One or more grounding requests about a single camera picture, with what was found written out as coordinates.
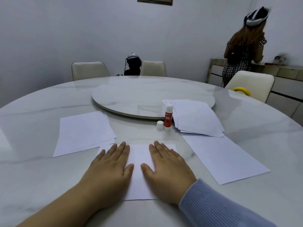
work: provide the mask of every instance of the white chair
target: white chair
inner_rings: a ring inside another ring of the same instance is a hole
[[[162,61],[143,61],[140,76],[167,77],[165,63]]]
[[[239,71],[233,76],[225,88],[235,91],[237,91],[235,88],[245,88],[249,91],[246,95],[266,103],[274,82],[275,78],[272,75]]]
[[[75,62],[71,65],[71,69],[74,81],[109,76],[105,64],[100,61]]]

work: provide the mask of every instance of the hand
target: hand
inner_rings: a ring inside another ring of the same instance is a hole
[[[189,187],[197,180],[185,160],[173,149],[158,141],[149,145],[155,173],[147,164],[141,164],[145,179],[162,201],[179,205]]]
[[[125,168],[129,151],[125,142],[118,148],[114,144],[106,154],[102,150],[76,185],[88,194],[96,211],[112,206],[127,191],[134,169],[134,164]]]

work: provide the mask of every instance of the houndstooth dress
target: houndstooth dress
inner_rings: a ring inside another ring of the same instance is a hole
[[[263,37],[263,39],[259,42],[259,47],[265,45],[267,40]],[[229,81],[233,78],[233,76],[241,70],[250,71],[252,61],[249,59],[251,57],[251,50],[249,47],[243,52],[243,57],[240,63],[231,65],[226,61],[226,65],[224,66],[222,77],[223,77],[223,84],[224,87],[229,83]]]

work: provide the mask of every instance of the light blue sleeve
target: light blue sleeve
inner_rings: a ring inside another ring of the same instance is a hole
[[[179,209],[194,226],[276,227],[253,211],[229,200],[197,180],[183,196]]]

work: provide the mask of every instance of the marble table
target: marble table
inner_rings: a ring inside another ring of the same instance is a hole
[[[150,77],[157,83],[158,77]],[[156,121],[108,112],[116,142],[175,144],[198,178],[283,226],[303,226],[303,128],[245,95],[189,80],[214,96],[226,136],[271,172],[219,186],[179,132],[158,132]],[[80,80],[24,96],[0,109],[0,226],[13,227],[70,187],[98,149],[53,158],[61,117],[101,110],[92,93],[111,77]],[[180,211],[158,200],[126,201],[97,213],[88,226],[188,226]]]
[[[130,117],[165,119],[163,99],[191,99],[214,106],[210,92],[186,80],[150,76],[110,77],[93,91],[93,100],[101,108]]]

